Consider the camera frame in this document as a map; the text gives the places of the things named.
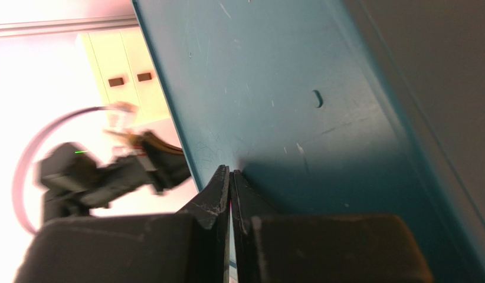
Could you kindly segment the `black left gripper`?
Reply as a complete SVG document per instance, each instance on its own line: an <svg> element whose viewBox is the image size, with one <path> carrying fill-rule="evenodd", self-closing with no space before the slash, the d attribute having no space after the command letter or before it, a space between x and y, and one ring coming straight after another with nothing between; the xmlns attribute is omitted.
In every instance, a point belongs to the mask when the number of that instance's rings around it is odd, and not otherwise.
<svg viewBox="0 0 485 283"><path fill-rule="evenodd" d="M105 133L118 139L137 156L157 194L174 189L191 177L183 149L162 140L154 132Z"/></svg>

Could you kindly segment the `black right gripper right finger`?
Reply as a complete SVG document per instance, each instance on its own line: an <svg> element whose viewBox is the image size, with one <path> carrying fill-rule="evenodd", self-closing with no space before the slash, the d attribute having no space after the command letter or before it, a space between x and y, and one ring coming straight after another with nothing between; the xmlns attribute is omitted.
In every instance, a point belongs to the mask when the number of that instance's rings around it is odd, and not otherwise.
<svg viewBox="0 0 485 283"><path fill-rule="evenodd" d="M230 195L238 281L260 282L251 218L279 215L280 212L257 193L240 170L230 173Z"/></svg>

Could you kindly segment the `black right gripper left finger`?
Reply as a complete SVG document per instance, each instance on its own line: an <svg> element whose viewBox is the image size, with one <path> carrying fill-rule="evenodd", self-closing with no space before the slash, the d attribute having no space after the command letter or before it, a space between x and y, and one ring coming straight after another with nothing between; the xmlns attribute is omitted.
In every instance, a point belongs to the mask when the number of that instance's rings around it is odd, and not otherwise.
<svg viewBox="0 0 485 283"><path fill-rule="evenodd" d="M220 165L206 187L179 212L194 219L188 282L230 281L230 169Z"/></svg>

